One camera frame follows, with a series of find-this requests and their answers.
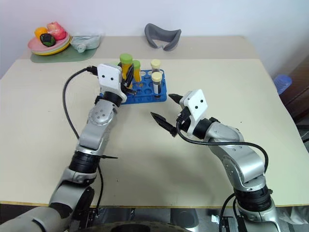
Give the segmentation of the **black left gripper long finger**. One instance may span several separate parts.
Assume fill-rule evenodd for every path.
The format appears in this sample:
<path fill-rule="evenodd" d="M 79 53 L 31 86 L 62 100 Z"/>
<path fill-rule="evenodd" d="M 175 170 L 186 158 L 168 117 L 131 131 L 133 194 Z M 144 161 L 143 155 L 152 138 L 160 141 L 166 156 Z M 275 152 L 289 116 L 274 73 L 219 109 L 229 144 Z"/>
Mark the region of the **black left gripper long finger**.
<path fill-rule="evenodd" d="M 125 86 L 126 87 L 131 86 L 133 77 L 134 77 L 134 65 L 131 64 L 127 73 L 126 73 L 126 80 L 125 80 Z"/>

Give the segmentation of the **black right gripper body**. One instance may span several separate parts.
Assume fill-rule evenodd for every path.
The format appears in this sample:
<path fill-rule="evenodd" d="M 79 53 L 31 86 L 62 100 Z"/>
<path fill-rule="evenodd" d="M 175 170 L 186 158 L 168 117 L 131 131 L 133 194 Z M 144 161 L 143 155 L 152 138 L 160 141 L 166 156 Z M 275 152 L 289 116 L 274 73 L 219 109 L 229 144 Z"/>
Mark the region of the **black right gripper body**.
<path fill-rule="evenodd" d="M 178 114 L 177 128 L 179 130 L 183 130 L 184 132 L 188 131 L 191 124 L 190 115 L 191 113 L 188 107 L 183 108 L 182 111 Z"/>

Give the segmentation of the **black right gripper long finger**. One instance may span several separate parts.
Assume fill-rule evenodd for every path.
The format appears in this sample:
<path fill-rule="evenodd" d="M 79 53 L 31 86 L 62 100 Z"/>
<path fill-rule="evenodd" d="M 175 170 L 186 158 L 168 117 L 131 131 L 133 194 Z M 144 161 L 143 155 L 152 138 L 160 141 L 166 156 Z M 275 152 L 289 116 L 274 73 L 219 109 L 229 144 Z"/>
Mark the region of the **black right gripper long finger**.
<path fill-rule="evenodd" d="M 176 127 L 168 123 L 164 117 L 154 112 L 151 112 L 151 116 L 157 122 L 157 124 L 166 131 L 168 131 L 172 137 L 175 137 L 177 135 Z"/>

